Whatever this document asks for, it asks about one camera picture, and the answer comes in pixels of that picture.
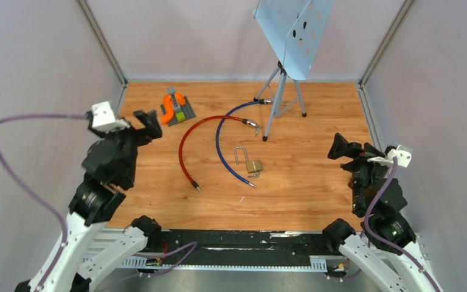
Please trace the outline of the small silver keys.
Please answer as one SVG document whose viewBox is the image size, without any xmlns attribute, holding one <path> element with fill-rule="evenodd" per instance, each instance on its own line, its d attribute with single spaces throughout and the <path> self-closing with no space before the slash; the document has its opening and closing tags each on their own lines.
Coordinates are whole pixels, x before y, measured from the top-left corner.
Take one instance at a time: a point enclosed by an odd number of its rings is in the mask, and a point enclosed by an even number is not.
<svg viewBox="0 0 467 292">
<path fill-rule="evenodd" d="M 253 172 L 248 175 L 248 178 L 258 178 L 261 172 Z"/>
<path fill-rule="evenodd" d="M 258 137 L 258 135 L 260 134 L 261 130 L 262 130 L 262 126 L 261 126 L 261 125 L 257 125 L 257 126 L 255 127 L 255 137 Z"/>
</svg>

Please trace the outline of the blue cable lock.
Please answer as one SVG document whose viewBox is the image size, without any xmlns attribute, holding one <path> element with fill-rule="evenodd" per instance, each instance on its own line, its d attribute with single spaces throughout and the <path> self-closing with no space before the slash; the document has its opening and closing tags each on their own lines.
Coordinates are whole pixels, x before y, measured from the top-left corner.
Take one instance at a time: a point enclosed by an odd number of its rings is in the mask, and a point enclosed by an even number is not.
<svg viewBox="0 0 467 292">
<path fill-rule="evenodd" d="M 241 105 L 238 105 L 234 108 L 232 108 L 230 111 L 228 111 L 225 116 L 233 116 L 236 111 L 241 110 L 242 113 L 247 113 L 246 110 L 243 108 L 247 106 L 254 106 L 254 105 L 270 105 L 272 103 L 272 99 L 260 99 L 260 100 L 255 100 L 255 101 L 250 101 L 246 103 L 242 103 Z M 244 142 L 241 141 L 241 134 L 240 130 L 234 130 L 234 126 L 227 126 L 226 127 L 226 134 L 221 135 L 221 130 L 223 129 L 223 124 L 225 121 L 230 120 L 230 119 L 221 119 L 218 127 L 216 129 L 216 134 L 215 134 L 215 147 L 216 147 L 216 152 L 218 153 L 218 157 L 223 164 L 223 166 L 226 168 L 228 172 L 232 176 L 234 176 L 236 179 L 238 179 L 240 182 L 246 184 L 249 187 L 256 188 L 256 186 L 250 182 L 247 178 L 245 178 L 243 175 L 237 173 L 235 169 L 229 164 L 230 160 L 225 158 L 225 155 L 222 152 L 222 146 L 234 146 L 234 143 L 236 142 L 241 142 L 241 146 L 244 147 Z"/>
</svg>

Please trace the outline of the brass padlock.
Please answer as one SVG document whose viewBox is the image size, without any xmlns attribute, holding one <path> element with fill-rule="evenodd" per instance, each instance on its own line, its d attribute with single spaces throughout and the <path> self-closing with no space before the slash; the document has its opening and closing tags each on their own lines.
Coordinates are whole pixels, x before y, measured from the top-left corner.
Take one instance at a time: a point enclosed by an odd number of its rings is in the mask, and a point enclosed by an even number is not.
<svg viewBox="0 0 467 292">
<path fill-rule="evenodd" d="M 246 148 L 243 146 L 237 146 L 234 150 L 234 155 L 235 155 L 235 162 L 238 165 L 239 162 L 239 157 L 237 154 L 238 150 L 242 150 L 244 153 L 244 158 L 245 158 L 245 164 L 246 164 L 246 169 L 248 174 L 253 173 L 253 172 L 262 172 L 263 171 L 263 164 L 260 160 L 250 160 Z"/>
</svg>

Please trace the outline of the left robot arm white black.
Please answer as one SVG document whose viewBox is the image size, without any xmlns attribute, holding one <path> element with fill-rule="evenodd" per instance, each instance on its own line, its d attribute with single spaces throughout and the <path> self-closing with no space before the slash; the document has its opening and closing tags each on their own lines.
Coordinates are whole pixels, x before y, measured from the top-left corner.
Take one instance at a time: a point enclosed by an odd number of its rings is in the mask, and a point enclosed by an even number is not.
<svg viewBox="0 0 467 292">
<path fill-rule="evenodd" d="M 123 117 L 109 131 L 88 126 L 99 140 L 81 163 L 85 174 L 68 206 L 67 235 L 59 239 L 63 250 L 58 255 L 54 249 L 39 272 L 17 284 L 16 291 L 95 291 L 128 257 L 161 246 L 161 226 L 143 215 L 135 218 L 118 240 L 89 261 L 83 260 L 126 198 L 123 191 L 134 185 L 138 148 L 162 137 L 156 110 L 133 114 L 143 128 L 134 128 Z"/>
</svg>

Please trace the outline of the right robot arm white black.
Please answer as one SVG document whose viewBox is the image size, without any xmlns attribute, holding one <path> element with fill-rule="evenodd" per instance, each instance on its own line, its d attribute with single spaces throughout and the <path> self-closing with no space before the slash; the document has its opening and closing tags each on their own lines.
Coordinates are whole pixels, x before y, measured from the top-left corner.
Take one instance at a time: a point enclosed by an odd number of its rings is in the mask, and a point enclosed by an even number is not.
<svg viewBox="0 0 467 292">
<path fill-rule="evenodd" d="M 409 166 L 411 150 L 389 145 L 381 151 L 336 133 L 327 157 L 350 159 L 340 167 L 351 175 L 351 211 L 362 219 L 362 232 L 338 218 L 322 231 L 325 250 L 341 253 L 381 291 L 442 291 L 416 233 L 401 214 L 407 200 L 395 175 L 398 168 Z"/>
</svg>

